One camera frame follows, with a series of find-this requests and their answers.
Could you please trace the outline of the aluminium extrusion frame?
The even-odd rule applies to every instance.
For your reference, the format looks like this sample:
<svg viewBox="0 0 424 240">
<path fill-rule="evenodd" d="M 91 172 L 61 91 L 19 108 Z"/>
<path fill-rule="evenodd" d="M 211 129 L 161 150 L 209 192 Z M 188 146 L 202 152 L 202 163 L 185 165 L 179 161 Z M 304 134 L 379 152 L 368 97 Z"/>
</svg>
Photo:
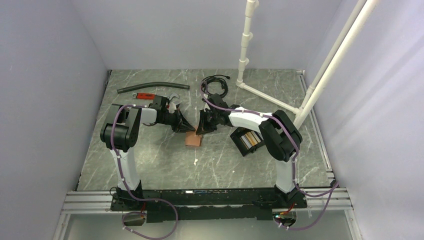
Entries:
<svg viewBox="0 0 424 240">
<path fill-rule="evenodd" d="M 311 195 L 317 195 L 328 191 L 330 188 L 304 188 L 303 190 Z M 320 211 L 324 207 L 328 194 L 321 197 L 306 196 L 307 207 L 298 211 L 308 211 L 308 216 L 312 217 L 312 211 Z M 63 240 L 71 215 L 82 214 L 118 214 L 123 215 L 131 210 L 112 210 L 113 197 L 109 191 L 69 191 L 66 194 L 62 205 L 57 228 L 54 233 L 54 240 Z M 232 207 L 241 208 L 241 204 L 218 204 L 218 205 L 188 205 L 189 209 L 200 207 Z M 356 219 L 354 207 L 346 188 L 336 188 L 333 190 L 331 199 L 326 208 L 327 211 L 344 211 L 350 234 L 353 240 L 363 240 L 363 236 Z"/>
</svg>

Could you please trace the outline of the black card box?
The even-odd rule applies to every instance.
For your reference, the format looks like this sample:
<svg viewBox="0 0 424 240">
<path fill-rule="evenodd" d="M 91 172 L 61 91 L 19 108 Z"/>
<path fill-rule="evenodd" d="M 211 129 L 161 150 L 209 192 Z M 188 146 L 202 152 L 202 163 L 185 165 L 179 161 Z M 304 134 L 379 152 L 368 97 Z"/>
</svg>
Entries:
<svg viewBox="0 0 424 240">
<path fill-rule="evenodd" d="M 230 138 L 243 157 L 265 145 L 265 141 L 258 132 L 243 127 L 235 129 Z"/>
</svg>

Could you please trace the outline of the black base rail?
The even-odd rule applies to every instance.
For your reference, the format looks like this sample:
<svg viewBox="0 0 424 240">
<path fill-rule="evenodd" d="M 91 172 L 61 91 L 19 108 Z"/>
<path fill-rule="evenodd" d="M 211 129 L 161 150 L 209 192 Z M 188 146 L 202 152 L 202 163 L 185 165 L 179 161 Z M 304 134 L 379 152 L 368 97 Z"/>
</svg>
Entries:
<svg viewBox="0 0 424 240">
<path fill-rule="evenodd" d="M 112 194 L 112 210 L 144 211 L 148 223 L 178 220 L 256 219 L 272 220 L 278 211 L 307 208 L 306 197 L 298 192 L 286 202 L 275 187 L 221 189 L 142 190 L 140 200 Z M 217 208 L 205 205 L 243 205 Z M 188 208 L 188 205 L 202 205 Z"/>
</svg>

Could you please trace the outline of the brown leather card holder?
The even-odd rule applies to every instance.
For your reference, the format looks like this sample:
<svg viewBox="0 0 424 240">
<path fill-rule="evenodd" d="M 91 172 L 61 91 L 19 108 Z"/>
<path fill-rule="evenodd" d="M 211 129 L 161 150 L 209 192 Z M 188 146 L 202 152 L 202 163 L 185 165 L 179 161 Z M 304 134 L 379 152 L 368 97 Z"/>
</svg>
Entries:
<svg viewBox="0 0 424 240">
<path fill-rule="evenodd" d="M 184 143 L 188 147 L 200 147 L 202 143 L 202 135 L 197 135 L 195 131 L 185 133 Z"/>
</svg>

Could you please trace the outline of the white pvc pipe frame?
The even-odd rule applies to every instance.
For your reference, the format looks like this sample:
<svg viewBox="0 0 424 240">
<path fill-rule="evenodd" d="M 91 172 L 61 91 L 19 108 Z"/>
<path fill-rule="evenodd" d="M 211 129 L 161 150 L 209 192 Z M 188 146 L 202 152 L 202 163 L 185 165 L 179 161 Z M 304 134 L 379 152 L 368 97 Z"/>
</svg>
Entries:
<svg viewBox="0 0 424 240">
<path fill-rule="evenodd" d="M 359 34 L 377 5 L 375 0 L 241 0 L 234 19 L 227 21 L 239 34 L 236 86 L 295 114 L 299 127 L 318 100 L 324 84 Z M 281 101 L 247 84 L 246 68 L 295 69 L 309 73 L 321 43 L 340 20 L 340 29 L 299 106 Z"/>
</svg>

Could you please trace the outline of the red handled adjustable wrench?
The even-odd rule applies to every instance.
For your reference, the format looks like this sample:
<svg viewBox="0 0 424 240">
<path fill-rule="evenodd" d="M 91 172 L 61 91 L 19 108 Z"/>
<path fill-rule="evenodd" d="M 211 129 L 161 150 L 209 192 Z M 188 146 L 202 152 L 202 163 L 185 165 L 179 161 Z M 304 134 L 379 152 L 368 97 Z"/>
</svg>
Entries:
<svg viewBox="0 0 424 240">
<path fill-rule="evenodd" d="M 158 97 L 158 95 L 153 93 L 138 92 L 133 93 L 132 97 L 140 100 L 153 100 L 155 97 Z M 179 99 L 180 96 L 176 93 L 172 93 L 169 96 L 166 96 L 166 98 L 171 102 L 174 98 Z"/>
</svg>

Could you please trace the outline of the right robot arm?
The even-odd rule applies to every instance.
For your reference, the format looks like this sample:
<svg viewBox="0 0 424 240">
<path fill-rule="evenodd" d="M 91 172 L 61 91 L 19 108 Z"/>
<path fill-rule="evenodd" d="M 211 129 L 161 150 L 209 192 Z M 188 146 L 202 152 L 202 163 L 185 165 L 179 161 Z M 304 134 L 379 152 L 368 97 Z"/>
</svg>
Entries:
<svg viewBox="0 0 424 240">
<path fill-rule="evenodd" d="M 217 93 L 202 100 L 208 106 L 200 112 L 198 135 L 211 133 L 217 125 L 244 128 L 261 135 L 268 153 L 275 160 L 276 203 L 287 208 L 295 201 L 296 157 L 303 137 L 283 110 L 274 113 L 257 112 L 239 105 L 228 106 Z"/>
</svg>

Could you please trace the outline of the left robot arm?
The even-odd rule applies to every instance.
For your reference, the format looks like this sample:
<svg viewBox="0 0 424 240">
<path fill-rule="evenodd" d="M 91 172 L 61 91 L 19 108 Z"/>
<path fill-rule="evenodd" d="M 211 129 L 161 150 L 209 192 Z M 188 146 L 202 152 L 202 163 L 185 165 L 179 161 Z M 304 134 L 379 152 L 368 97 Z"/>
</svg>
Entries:
<svg viewBox="0 0 424 240">
<path fill-rule="evenodd" d="M 147 106 L 113 103 L 100 131 L 100 139 L 110 150 L 117 170 L 117 195 L 131 210 L 139 209 L 144 203 L 142 182 L 138 177 L 134 146 L 141 125 L 152 127 L 157 124 L 171 127 L 175 133 L 195 131 L 185 119 L 178 104 L 172 100 L 177 94 L 161 96 L 143 93 L 142 99 L 150 100 Z"/>
</svg>

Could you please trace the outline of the white card stack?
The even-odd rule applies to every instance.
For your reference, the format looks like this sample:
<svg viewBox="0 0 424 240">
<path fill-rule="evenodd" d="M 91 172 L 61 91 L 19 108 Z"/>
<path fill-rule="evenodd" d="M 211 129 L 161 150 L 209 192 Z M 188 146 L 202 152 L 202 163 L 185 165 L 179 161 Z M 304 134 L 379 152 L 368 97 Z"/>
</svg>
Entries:
<svg viewBox="0 0 424 240">
<path fill-rule="evenodd" d="M 245 145 L 245 147 L 247 149 L 252 148 L 253 146 L 251 145 L 251 142 L 249 141 L 249 138 L 246 135 L 242 135 L 240 137 L 240 140 L 243 142 L 243 144 Z"/>
</svg>

